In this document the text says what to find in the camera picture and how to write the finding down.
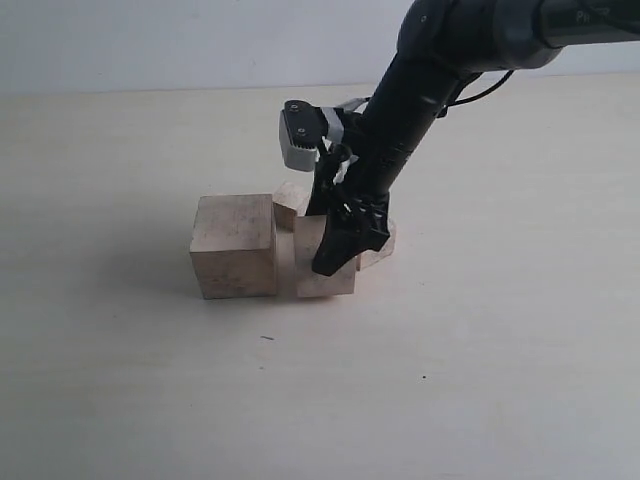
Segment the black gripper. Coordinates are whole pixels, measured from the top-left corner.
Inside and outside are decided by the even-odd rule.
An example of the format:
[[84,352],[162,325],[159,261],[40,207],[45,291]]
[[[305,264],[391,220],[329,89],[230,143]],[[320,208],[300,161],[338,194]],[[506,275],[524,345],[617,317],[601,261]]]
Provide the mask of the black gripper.
[[325,213],[327,222],[313,258],[313,272],[333,276],[367,250],[379,251],[389,239],[390,188],[427,130],[445,110],[425,95],[383,99],[374,95],[364,111],[344,111],[342,143],[359,157],[344,181],[332,185],[321,169],[315,175],[308,213]]

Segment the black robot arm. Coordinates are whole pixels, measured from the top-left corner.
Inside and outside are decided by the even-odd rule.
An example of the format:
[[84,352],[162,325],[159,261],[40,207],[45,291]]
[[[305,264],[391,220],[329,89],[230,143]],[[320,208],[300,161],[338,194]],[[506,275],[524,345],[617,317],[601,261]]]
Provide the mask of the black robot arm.
[[326,226],[312,261],[331,276],[388,241],[390,189],[429,128],[485,73],[541,68],[566,47],[635,41],[635,1],[417,1],[374,93],[356,105],[288,107],[320,154],[307,209]]

